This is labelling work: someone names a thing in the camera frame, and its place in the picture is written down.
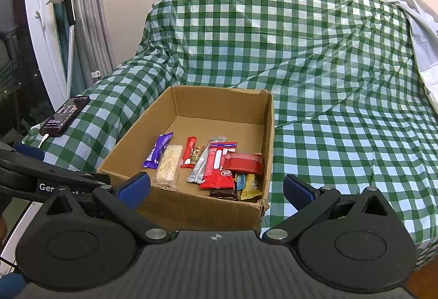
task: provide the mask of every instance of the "gray curtain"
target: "gray curtain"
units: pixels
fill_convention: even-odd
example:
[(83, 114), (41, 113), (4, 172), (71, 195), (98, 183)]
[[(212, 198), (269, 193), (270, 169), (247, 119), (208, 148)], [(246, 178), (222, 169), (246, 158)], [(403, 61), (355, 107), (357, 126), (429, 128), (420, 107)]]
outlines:
[(109, 41), (102, 0), (74, 0), (76, 15), (75, 39), (84, 84), (94, 84), (91, 72), (100, 70), (103, 76), (116, 67)]

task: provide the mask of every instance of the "blue wrapper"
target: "blue wrapper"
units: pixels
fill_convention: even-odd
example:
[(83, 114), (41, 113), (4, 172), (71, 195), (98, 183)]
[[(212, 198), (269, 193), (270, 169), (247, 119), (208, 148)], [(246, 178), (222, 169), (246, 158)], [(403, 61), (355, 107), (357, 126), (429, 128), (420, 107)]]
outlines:
[(236, 174), (236, 178), (237, 178), (237, 185), (236, 185), (236, 190), (242, 190), (245, 187), (245, 177), (246, 175), (244, 173), (237, 173)]
[(170, 139), (172, 138), (173, 135), (174, 133), (171, 132), (158, 136), (158, 140), (157, 142), (155, 142), (154, 148), (149, 153), (149, 156), (146, 158), (146, 161), (143, 162), (143, 168), (153, 168), (153, 169), (158, 168), (161, 154), (166, 149), (166, 146), (170, 142)]

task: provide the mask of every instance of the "metal screw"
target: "metal screw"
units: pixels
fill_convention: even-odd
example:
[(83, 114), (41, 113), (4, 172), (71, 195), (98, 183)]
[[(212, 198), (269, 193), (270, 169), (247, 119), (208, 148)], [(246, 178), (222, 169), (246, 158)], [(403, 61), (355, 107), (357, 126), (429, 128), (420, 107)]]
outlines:
[(162, 228), (151, 228), (146, 231), (146, 237), (151, 240), (161, 240), (167, 236), (167, 231)]
[(287, 232), (282, 228), (271, 228), (266, 231), (266, 236), (268, 236), (271, 240), (283, 240), (287, 237)]
[(213, 241), (219, 241), (219, 240), (222, 240), (223, 236), (221, 234), (215, 233), (214, 235), (211, 235), (210, 238)]

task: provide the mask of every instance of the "red wrapper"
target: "red wrapper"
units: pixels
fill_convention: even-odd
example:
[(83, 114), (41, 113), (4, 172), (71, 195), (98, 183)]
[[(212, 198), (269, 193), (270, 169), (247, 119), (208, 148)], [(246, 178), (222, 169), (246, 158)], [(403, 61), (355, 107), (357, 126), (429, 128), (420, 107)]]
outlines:
[(236, 152), (236, 146), (237, 144), (232, 142), (210, 144), (200, 188), (234, 188), (233, 174), (224, 168), (223, 163), (227, 154)]
[(187, 138), (186, 149), (183, 153), (183, 163), (181, 164), (181, 168), (193, 168), (194, 164), (190, 164), (190, 157), (193, 151), (194, 144), (196, 142), (196, 137), (191, 136)]
[(263, 156), (251, 153), (228, 153), (225, 156), (224, 169), (248, 174), (263, 175)]

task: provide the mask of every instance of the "cardboard box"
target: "cardboard box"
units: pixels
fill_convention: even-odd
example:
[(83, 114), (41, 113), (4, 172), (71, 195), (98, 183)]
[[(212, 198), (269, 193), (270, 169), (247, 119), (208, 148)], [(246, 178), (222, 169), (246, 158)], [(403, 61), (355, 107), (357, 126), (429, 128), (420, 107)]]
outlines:
[[(237, 142), (237, 152), (264, 155), (262, 197), (253, 202), (209, 198), (210, 190), (188, 183), (191, 169), (181, 169), (177, 191), (153, 185), (138, 211), (167, 229), (234, 230), (259, 229), (268, 206), (274, 140), (274, 107), (268, 91), (214, 87), (175, 86), (164, 91), (143, 113), (105, 158), (98, 172), (120, 184), (142, 170), (161, 133), (173, 132), (170, 144), (185, 147), (189, 136), (196, 145), (211, 137), (226, 136)], [(156, 170), (145, 169), (151, 179)]]

